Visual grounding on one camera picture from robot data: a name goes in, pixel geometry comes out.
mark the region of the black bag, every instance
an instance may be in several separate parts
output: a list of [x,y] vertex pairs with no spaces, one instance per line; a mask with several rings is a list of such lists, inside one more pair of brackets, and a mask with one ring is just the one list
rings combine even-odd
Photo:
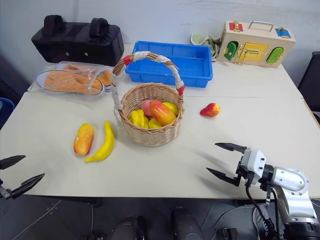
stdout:
[[104,18],[91,23],[64,22],[49,15],[31,41],[49,63],[61,61],[115,66],[124,53],[120,28]]

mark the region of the blue tray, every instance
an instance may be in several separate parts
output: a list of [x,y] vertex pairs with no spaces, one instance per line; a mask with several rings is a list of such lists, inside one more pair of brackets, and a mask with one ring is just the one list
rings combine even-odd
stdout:
[[[186,86],[205,88],[213,78],[211,49],[208,46],[137,41],[132,53],[139,51],[150,51],[169,58],[179,68]],[[125,72],[133,82],[175,85],[170,69],[149,59],[132,62]]]

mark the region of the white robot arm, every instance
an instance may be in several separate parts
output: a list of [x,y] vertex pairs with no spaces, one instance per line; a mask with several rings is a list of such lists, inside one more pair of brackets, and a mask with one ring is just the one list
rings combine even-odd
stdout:
[[274,188],[277,194],[277,207],[285,227],[284,238],[288,240],[320,240],[320,226],[317,215],[309,199],[309,181],[302,172],[296,169],[273,167],[266,164],[266,156],[250,147],[233,143],[216,143],[217,146],[243,153],[238,163],[237,177],[208,168],[219,179],[239,186],[241,177],[246,179],[246,192],[250,199],[251,184],[261,183],[260,188],[267,191],[267,202],[270,191]]

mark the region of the wall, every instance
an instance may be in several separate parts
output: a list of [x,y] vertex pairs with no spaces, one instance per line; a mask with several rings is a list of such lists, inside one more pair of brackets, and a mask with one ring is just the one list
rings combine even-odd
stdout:
[[192,32],[220,36],[225,20],[274,23],[289,28],[296,45],[283,65],[298,84],[319,51],[319,0],[0,0],[0,51],[29,81],[46,63],[31,42],[46,15],[65,21],[106,18],[137,40],[188,43]]

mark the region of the floor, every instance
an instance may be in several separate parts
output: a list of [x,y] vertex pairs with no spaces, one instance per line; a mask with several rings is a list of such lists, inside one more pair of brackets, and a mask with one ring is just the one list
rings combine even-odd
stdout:
[[[23,195],[15,200],[0,200],[0,239],[12,240],[23,229],[43,216],[15,240],[79,240],[91,231],[92,205],[40,196]],[[171,211],[178,206],[187,208],[195,217],[207,240],[214,236],[214,223],[224,212],[235,207],[232,200],[186,198],[103,198],[102,205],[94,208],[93,231],[108,237],[112,228],[123,218],[143,215],[147,221],[150,240],[173,240]],[[320,208],[314,207],[318,216]],[[256,240],[252,224],[251,205],[227,213],[219,223],[216,240],[223,240],[221,228],[237,228],[240,240]],[[275,221],[274,205],[268,209]]]

